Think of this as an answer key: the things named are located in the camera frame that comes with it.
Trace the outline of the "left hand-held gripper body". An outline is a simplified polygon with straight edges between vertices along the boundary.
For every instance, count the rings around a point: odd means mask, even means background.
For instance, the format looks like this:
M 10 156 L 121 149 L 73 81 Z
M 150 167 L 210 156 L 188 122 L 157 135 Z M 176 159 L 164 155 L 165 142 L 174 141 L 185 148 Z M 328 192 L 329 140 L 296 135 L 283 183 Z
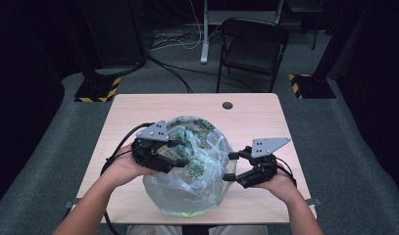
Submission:
M 159 153 L 162 147 L 171 143 L 164 120 L 139 124 L 132 133 L 132 156 L 139 165 L 163 173 L 168 173 L 175 167 L 175 160 Z

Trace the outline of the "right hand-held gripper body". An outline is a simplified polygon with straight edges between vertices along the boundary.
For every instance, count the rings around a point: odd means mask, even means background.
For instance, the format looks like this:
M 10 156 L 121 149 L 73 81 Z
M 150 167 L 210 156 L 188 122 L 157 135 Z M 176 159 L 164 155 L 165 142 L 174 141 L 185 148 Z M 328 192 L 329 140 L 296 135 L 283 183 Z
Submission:
M 276 138 L 256 138 L 252 140 L 252 145 L 245 147 L 242 151 L 250 153 L 248 160 L 252 168 L 237 176 L 245 178 L 244 182 L 237 182 L 243 188 L 249 188 L 257 184 L 272 179 L 279 169 L 283 170 L 291 177 L 291 168 L 287 163 L 286 168 L 280 166 L 277 162 L 279 158 L 274 152 L 290 142 L 289 137 Z

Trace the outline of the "person's right hand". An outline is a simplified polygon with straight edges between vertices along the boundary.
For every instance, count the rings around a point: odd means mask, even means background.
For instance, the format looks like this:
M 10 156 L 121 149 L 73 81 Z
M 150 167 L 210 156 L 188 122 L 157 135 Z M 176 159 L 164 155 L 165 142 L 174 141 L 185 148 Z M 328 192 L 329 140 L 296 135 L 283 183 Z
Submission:
M 303 199 L 290 177 L 281 169 L 277 171 L 277 174 L 272 179 L 255 185 L 255 188 L 269 190 L 287 205 L 297 203 Z

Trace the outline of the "person's left hand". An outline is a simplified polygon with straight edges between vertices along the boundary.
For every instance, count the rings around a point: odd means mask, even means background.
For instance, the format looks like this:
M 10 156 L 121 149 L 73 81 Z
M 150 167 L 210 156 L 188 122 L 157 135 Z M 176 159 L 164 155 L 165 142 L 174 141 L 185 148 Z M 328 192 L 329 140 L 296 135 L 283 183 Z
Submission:
M 129 145 L 121 147 L 114 162 L 101 175 L 112 188 L 125 185 L 134 178 L 156 173 L 156 170 L 138 164 L 132 157 Z

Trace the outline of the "person's light trousers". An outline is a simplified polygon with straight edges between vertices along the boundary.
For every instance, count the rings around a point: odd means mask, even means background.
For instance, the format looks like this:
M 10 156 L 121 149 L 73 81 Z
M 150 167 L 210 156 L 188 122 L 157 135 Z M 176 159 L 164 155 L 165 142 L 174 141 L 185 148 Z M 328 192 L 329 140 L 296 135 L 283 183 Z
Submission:
M 130 225 L 125 235 L 268 235 L 266 225 Z

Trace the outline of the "black stand base yellow stripes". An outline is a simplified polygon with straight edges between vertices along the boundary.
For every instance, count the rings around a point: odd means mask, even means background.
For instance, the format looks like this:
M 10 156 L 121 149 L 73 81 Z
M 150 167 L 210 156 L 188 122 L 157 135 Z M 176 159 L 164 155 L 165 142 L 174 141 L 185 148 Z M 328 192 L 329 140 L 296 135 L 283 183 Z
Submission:
M 326 80 L 317 80 L 311 74 L 290 74 L 292 90 L 298 99 L 335 99 L 336 95 Z
M 85 80 L 75 93 L 75 101 L 85 103 L 110 102 L 121 81 L 120 77 L 99 78 L 94 82 Z

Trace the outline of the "black folding chair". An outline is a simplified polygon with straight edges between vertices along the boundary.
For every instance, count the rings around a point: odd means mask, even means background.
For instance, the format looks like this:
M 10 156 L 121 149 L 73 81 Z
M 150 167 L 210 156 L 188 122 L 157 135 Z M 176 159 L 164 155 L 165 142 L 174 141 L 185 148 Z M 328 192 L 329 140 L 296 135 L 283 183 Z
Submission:
M 279 23 L 235 17 L 223 21 L 221 34 L 216 92 L 220 91 L 223 68 L 268 75 L 272 92 L 289 41 L 287 30 Z

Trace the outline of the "white metal desk frame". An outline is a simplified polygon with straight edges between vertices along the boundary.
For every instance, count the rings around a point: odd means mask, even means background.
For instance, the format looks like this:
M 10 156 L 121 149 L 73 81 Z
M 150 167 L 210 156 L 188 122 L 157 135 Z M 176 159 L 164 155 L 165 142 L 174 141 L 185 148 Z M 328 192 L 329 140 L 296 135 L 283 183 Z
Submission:
M 283 5 L 283 0 L 274 0 L 273 10 L 210 10 L 209 1 L 203 0 L 204 10 L 203 10 L 203 42 L 202 42 L 202 53 L 200 58 L 200 63 L 205 65 L 208 63 L 208 53 L 209 53 L 209 25 L 219 25 L 224 20 L 232 17 L 249 18 L 259 21 L 267 21 L 279 23 L 281 10 Z

